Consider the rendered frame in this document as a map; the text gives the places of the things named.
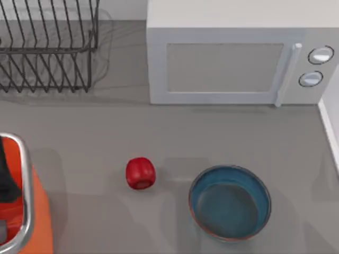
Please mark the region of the red bell pepper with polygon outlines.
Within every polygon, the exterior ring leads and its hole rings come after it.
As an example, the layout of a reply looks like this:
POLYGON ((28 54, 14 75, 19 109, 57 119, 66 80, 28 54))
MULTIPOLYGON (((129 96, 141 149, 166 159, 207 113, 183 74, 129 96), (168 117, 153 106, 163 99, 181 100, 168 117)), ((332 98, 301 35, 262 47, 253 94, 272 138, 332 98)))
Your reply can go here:
POLYGON ((152 162, 145 157, 128 161, 125 177, 130 188, 141 190, 151 187, 156 180, 156 170, 152 162))

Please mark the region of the pale microwave door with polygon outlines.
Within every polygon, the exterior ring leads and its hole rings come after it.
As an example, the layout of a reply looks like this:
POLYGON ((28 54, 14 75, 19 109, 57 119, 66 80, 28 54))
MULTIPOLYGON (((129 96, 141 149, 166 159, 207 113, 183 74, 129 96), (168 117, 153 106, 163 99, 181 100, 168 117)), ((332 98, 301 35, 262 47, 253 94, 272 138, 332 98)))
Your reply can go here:
POLYGON ((274 104, 304 29, 148 28, 153 104, 274 104))

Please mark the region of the blue bowl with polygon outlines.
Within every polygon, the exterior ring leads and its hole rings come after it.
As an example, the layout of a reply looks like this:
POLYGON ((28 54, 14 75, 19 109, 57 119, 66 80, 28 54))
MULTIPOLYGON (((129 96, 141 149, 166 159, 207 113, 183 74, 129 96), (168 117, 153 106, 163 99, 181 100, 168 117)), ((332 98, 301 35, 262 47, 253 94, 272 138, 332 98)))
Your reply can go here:
POLYGON ((190 214, 208 235, 224 242, 253 238, 267 225, 272 199, 252 171, 217 165, 200 172, 188 194, 190 214))

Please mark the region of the white microwave knob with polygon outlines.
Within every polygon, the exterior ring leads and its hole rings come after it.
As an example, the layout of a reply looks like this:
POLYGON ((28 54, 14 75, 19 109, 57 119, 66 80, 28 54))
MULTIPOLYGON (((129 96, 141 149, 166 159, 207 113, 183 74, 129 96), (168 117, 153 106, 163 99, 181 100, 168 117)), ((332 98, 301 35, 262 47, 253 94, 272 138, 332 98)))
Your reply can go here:
POLYGON ((313 65, 327 63, 334 56, 334 49, 330 46, 313 49, 308 55, 308 61, 313 65))
POLYGON ((323 74, 320 71, 308 72, 300 76, 299 85, 302 87, 314 87, 323 80, 323 74))

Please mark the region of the pale microwave oven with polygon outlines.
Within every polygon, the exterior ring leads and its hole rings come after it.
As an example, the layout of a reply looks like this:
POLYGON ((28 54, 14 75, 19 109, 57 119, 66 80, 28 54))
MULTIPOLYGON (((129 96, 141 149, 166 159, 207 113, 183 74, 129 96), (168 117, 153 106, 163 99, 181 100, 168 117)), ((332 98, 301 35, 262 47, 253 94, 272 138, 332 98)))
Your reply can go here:
POLYGON ((149 0, 148 28, 304 29, 298 63, 282 105, 317 104, 339 65, 339 0, 149 0), (334 56, 321 65, 308 61, 315 48, 330 46, 334 56), (299 85, 301 75, 320 71, 314 87, 299 85))

